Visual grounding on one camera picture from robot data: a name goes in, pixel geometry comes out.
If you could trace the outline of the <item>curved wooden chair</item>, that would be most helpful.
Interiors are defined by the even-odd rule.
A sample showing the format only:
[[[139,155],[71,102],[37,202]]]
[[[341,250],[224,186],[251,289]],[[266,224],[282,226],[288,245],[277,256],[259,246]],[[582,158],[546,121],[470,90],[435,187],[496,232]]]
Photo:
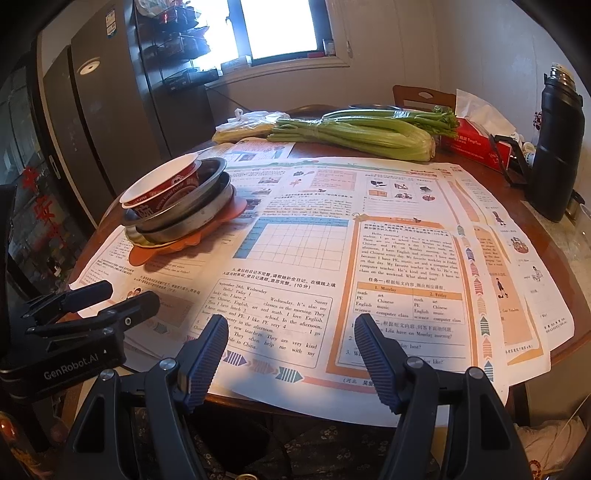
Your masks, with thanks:
[[[322,115],[337,110],[335,106],[325,104],[310,104],[287,110],[291,118],[320,118]]]

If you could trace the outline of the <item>bagged yellow food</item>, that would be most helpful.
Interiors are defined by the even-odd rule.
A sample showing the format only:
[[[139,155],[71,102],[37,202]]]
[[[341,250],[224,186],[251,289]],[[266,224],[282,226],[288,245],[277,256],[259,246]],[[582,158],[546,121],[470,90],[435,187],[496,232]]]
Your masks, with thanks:
[[[249,137],[266,137],[280,120],[290,115],[280,111],[249,111],[235,109],[235,116],[215,127],[211,140],[216,144],[235,143]]]

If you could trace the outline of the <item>spotted cloth item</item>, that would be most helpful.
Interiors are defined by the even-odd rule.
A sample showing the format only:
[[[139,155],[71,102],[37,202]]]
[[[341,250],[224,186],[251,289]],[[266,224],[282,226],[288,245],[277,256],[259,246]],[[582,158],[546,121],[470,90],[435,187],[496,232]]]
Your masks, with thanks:
[[[533,119],[533,126],[537,131],[541,130],[541,126],[542,126],[542,112],[541,111],[535,112],[534,119]]]

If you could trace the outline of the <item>black thermos bottle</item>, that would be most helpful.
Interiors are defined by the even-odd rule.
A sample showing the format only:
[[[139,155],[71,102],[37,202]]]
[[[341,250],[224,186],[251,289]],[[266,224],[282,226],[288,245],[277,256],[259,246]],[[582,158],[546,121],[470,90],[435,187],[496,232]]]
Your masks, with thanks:
[[[504,167],[510,186],[520,188],[534,209],[546,219],[559,222],[570,201],[575,184],[585,128],[583,97],[577,93],[572,75],[554,63],[544,76],[541,100],[541,128],[531,164],[516,140],[491,135],[491,147],[500,142],[511,146],[518,168]]]

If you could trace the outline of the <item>wooden chair with backrest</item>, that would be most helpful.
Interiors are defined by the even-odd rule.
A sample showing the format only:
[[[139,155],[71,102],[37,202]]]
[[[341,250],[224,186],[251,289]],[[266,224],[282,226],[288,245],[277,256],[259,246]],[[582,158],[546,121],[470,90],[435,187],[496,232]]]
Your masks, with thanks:
[[[442,92],[439,90],[407,86],[394,85],[393,87],[394,104],[397,107],[416,110],[431,110],[435,106],[456,108],[456,95]]]

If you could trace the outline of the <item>red tissue box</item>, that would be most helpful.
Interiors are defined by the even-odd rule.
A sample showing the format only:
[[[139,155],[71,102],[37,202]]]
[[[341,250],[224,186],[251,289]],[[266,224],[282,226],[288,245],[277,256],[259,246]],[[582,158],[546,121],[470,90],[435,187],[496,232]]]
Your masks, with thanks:
[[[517,139],[516,127],[494,106],[480,97],[458,89],[455,115],[459,121],[455,138],[443,137],[445,150],[475,161],[498,172],[509,164],[512,147],[495,136]]]

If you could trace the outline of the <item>celery bunch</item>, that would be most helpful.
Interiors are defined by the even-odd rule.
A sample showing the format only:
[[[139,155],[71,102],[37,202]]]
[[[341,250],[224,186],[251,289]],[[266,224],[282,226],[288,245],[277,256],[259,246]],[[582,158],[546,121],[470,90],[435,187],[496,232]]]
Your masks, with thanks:
[[[436,139],[455,138],[460,126],[454,111],[344,109],[318,119],[280,119],[267,138],[273,142],[322,143],[393,160],[429,162]]]

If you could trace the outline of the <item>orange plastic plate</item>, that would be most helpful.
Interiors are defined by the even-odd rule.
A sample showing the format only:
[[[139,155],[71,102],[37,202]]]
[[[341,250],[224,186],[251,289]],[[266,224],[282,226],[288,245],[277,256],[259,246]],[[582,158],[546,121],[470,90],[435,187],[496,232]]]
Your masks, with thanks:
[[[157,247],[142,247],[134,245],[128,255],[128,261],[132,266],[141,266],[150,261],[156,256],[168,255],[180,252],[188,247],[198,246],[204,239],[220,228],[222,225],[237,218],[245,211],[247,202],[242,197],[233,195],[230,201],[217,213],[211,222],[208,222],[191,232],[189,235],[182,237],[179,240],[169,243],[164,246]]]

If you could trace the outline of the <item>black wall rack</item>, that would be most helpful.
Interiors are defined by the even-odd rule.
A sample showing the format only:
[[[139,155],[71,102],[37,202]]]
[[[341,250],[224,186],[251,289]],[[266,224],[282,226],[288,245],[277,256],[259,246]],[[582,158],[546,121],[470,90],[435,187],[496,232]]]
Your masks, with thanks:
[[[188,1],[136,1],[134,21],[149,86],[175,92],[219,78],[214,66],[197,60],[211,52],[207,25]]]

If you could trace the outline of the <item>window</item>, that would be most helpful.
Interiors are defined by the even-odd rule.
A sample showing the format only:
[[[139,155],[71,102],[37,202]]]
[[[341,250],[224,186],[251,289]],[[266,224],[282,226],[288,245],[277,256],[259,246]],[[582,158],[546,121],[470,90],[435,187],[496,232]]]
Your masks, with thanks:
[[[206,65],[245,60],[259,66],[337,53],[329,1],[190,1],[205,27]]]

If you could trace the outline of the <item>deep steel bowl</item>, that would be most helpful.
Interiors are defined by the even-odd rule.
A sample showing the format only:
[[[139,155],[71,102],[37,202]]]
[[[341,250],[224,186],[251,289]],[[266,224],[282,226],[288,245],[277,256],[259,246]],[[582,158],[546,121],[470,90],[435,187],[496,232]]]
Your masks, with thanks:
[[[135,227],[141,232],[164,230],[197,213],[217,198],[228,185],[225,173],[226,161],[221,157],[201,160],[197,168],[198,185],[172,188],[174,193],[162,204],[162,208],[125,207],[122,225]]]

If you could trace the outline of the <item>red paper noodle bowl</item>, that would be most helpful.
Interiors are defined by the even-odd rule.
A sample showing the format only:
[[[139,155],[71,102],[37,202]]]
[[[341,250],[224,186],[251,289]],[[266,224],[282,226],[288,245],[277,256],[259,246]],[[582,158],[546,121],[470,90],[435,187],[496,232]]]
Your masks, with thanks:
[[[197,189],[200,162],[186,167],[176,176],[149,192],[122,203],[124,209],[131,209],[138,217],[146,218],[168,208],[180,198]]]

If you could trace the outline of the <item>yellow shell-shaped plate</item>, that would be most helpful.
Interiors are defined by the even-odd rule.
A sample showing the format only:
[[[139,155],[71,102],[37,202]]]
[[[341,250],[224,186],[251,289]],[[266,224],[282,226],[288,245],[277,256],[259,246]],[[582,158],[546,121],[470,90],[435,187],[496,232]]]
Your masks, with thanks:
[[[124,233],[126,238],[135,246],[146,249],[160,248],[168,245],[168,242],[154,243],[147,240],[142,234],[136,231],[134,227],[125,227]]]

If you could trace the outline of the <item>large worksheet newspaper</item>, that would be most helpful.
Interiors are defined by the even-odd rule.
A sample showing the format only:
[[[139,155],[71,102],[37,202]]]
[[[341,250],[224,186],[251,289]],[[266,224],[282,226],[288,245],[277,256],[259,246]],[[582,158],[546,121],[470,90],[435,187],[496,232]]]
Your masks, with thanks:
[[[110,282],[112,303],[159,296],[157,315],[126,333],[133,369],[140,355],[175,355],[219,314],[229,335],[215,394],[393,426],[353,337],[360,315],[436,369],[481,368],[501,397],[548,372],[574,334],[527,235],[460,166],[325,157],[228,172],[249,202],[235,220],[146,261],[117,227],[77,279]]]

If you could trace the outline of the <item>grey refrigerator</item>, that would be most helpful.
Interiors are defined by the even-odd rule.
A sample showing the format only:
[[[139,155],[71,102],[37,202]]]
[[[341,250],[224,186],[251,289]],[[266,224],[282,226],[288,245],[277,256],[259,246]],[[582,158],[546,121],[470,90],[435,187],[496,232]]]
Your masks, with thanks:
[[[57,165],[92,225],[170,153],[131,1],[74,1],[42,32],[40,94]]]

